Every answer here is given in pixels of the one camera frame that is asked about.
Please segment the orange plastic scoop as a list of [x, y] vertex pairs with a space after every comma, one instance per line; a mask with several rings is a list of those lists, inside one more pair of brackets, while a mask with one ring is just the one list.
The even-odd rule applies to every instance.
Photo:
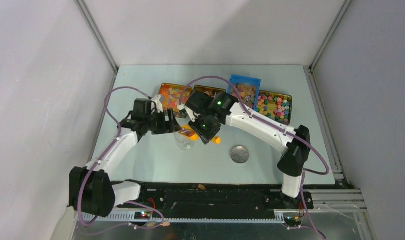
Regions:
[[[191, 141], [197, 141], [200, 139], [200, 137], [197, 135], [197, 133], [188, 124], [182, 125], [181, 128], [182, 129], [178, 133], [187, 137]], [[221, 143], [221, 141], [222, 141], [221, 138], [217, 135], [214, 136], [213, 139], [211, 140], [212, 143], [215, 143], [218, 145]]]

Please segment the clear plastic jar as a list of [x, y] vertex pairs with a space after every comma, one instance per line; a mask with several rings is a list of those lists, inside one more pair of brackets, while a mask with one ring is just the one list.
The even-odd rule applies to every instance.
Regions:
[[188, 151], [195, 146], [195, 141], [192, 141], [189, 138], [179, 134], [179, 132], [175, 132], [174, 137], [178, 148], [183, 151]]

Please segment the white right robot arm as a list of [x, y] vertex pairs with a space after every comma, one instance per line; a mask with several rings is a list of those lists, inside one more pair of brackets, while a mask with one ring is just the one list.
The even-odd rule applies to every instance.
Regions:
[[277, 168], [283, 174], [281, 202], [287, 209], [296, 208], [302, 201], [303, 168], [309, 158], [310, 131], [284, 126], [247, 107], [231, 94], [220, 92], [212, 98], [195, 91], [186, 102], [178, 104], [181, 112], [190, 117], [189, 127], [208, 144], [222, 126], [242, 130], [269, 144], [281, 154]]

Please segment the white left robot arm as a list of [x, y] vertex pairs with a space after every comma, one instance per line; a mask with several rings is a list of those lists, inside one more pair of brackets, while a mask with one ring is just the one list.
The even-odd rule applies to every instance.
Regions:
[[148, 204], [149, 195], [132, 180], [113, 183], [113, 174], [132, 148], [147, 134], [179, 132], [174, 111], [164, 109], [161, 95], [136, 99], [133, 109], [117, 123], [117, 133], [101, 156], [69, 173], [69, 205], [81, 214], [107, 217], [114, 207], [130, 202], [136, 208]]

